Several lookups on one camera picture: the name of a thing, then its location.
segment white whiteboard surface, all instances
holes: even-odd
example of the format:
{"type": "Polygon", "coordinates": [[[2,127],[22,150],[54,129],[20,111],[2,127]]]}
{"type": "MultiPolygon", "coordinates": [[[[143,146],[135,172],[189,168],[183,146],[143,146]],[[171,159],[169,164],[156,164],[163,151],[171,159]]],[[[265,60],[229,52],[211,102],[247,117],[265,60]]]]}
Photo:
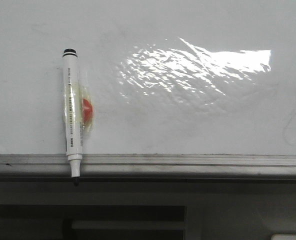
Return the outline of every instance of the white whiteboard surface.
{"type": "Polygon", "coordinates": [[[0,1],[0,154],[65,152],[66,48],[87,154],[296,155],[296,1],[0,1]]]}

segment red magnet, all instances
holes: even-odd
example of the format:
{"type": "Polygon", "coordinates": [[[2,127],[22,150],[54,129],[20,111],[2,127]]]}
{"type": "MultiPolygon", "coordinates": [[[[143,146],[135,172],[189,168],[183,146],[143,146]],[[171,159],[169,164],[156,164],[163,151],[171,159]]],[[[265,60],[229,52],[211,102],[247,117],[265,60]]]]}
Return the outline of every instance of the red magnet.
{"type": "Polygon", "coordinates": [[[93,117],[94,109],[92,104],[85,98],[82,99],[82,118],[84,124],[90,121],[93,117]]]}

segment black marker cap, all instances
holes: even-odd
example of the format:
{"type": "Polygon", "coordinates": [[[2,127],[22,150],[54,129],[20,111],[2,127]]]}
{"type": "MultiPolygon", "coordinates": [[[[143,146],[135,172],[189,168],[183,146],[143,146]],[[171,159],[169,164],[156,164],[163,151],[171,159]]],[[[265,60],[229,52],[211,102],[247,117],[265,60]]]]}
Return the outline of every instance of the black marker cap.
{"type": "Polygon", "coordinates": [[[67,48],[63,51],[63,57],[66,56],[66,55],[73,55],[73,56],[76,56],[77,57],[77,52],[76,50],[72,49],[72,48],[67,48]]]}

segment white plastic object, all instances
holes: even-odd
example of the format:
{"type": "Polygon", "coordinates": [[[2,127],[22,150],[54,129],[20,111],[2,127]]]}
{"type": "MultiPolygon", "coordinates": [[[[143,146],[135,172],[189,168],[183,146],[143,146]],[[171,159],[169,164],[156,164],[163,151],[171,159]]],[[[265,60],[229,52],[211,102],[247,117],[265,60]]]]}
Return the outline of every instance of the white plastic object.
{"type": "Polygon", "coordinates": [[[296,235],[275,234],[271,237],[271,240],[296,240],[296,235]]]}
{"type": "Polygon", "coordinates": [[[63,58],[64,120],[66,133],[66,154],[71,166],[71,176],[80,176],[83,159],[83,120],[79,86],[77,53],[66,49],[63,58]]]}

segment marker barrel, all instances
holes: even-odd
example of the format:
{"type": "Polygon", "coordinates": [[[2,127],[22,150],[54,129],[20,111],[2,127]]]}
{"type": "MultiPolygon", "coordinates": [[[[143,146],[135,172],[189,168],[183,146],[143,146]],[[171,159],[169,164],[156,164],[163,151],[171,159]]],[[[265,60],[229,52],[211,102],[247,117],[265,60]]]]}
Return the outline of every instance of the marker barrel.
{"type": "Polygon", "coordinates": [[[71,176],[79,177],[80,162],[83,159],[83,123],[78,57],[75,50],[66,49],[62,58],[66,154],[71,176]]]}

